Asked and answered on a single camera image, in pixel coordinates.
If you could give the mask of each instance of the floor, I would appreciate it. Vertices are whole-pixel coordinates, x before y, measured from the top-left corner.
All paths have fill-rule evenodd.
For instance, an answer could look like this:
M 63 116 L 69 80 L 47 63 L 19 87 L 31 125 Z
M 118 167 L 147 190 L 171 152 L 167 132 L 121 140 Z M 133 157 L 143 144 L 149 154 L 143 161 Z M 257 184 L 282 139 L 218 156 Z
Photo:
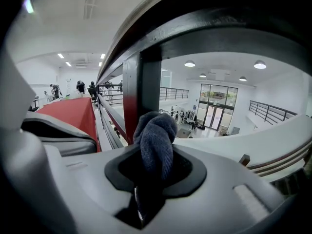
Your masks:
M 190 127 L 191 125 L 189 124 L 178 124 L 177 129 L 178 131 L 181 128 L 189 130 Z M 197 128 L 196 133 L 194 133 L 194 131 L 191 131 L 190 136 L 192 136 L 193 138 L 214 138 L 214 137 L 219 137 L 219 132 L 217 132 L 216 130 L 210 129 L 208 127 L 206 127 L 205 130 L 201 130 Z

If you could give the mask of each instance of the glass door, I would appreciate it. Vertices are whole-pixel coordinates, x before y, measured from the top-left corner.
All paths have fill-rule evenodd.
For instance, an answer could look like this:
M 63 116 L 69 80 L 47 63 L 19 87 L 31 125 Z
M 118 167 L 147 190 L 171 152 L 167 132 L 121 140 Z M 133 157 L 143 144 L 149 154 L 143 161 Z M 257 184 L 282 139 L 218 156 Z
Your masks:
M 209 127 L 209 128 L 211 127 L 211 122 L 212 122 L 213 117 L 214 117 L 214 112 L 215 112 L 215 107 L 208 106 L 207 115 L 206 115 L 206 119 L 204 122 L 204 125 L 206 127 Z
M 223 114 L 223 108 L 220 107 L 215 107 L 214 108 L 214 115 L 213 115 L 213 120 L 211 124 L 211 128 L 214 130 L 218 131 L 221 119 L 222 119 L 222 114 Z

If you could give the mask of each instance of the red table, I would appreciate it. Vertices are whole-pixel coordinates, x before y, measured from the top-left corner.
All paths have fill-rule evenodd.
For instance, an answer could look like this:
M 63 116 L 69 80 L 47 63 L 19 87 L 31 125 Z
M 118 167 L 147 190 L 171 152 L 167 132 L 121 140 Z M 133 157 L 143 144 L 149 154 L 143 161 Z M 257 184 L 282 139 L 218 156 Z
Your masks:
M 90 98 L 68 99 L 45 105 L 37 113 L 50 115 L 84 131 L 97 143 L 96 118 Z

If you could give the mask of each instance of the black railing post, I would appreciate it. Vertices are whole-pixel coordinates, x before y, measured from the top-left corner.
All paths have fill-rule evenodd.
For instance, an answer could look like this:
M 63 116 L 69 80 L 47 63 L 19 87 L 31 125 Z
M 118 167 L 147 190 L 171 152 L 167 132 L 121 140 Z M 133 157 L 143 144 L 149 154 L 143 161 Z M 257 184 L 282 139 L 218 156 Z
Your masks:
M 259 103 L 257 103 L 257 108 L 255 109 L 255 114 L 254 114 L 254 115 L 256 115 L 256 114 L 257 114 L 258 105 L 259 105 Z
M 267 120 L 267 116 L 268 116 L 268 112 L 269 112 L 269 107 L 270 106 L 268 106 L 268 108 L 267 108 L 267 113 L 266 113 L 266 115 L 265 115 L 265 119 L 264 119 L 264 121 L 266 121 Z

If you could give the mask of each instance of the table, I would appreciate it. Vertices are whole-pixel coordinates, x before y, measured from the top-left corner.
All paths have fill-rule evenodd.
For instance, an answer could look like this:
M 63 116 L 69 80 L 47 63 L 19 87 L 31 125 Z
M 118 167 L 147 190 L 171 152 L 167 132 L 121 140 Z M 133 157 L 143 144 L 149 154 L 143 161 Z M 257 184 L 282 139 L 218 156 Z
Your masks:
M 100 151 L 96 130 L 96 118 L 90 98 L 77 98 L 57 101 L 45 105 L 36 113 L 50 115 L 87 133 L 97 143 Z

